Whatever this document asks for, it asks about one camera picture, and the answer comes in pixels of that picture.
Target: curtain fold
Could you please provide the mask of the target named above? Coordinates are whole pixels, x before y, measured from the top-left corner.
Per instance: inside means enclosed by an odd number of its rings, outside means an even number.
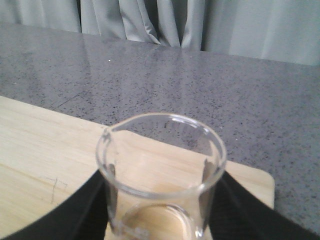
[[[320,64],[320,0],[1,0],[0,22]]]

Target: granite countertop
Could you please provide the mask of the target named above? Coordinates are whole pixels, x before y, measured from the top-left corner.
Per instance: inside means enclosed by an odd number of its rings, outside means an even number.
[[[275,210],[320,234],[320,67],[0,23],[0,95],[111,125],[174,112],[269,172]]]

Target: wooden cutting board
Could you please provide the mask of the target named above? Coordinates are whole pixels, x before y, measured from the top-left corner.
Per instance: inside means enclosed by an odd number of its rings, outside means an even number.
[[[0,238],[53,210],[97,170],[95,149],[105,128],[0,96]],[[226,170],[274,207],[270,174],[231,161]]]

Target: speckled countertop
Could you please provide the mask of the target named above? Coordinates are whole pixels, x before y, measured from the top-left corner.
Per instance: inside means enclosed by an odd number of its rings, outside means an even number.
[[[229,160],[274,177],[278,212],[320,234],[319,66],[0,23],[0,95],[105,125],[198,119]]]

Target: curtain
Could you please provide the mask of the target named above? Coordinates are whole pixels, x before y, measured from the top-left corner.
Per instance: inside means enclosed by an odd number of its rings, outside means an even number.
[[[0,21],[320,64],[319,0],[0,0]]]

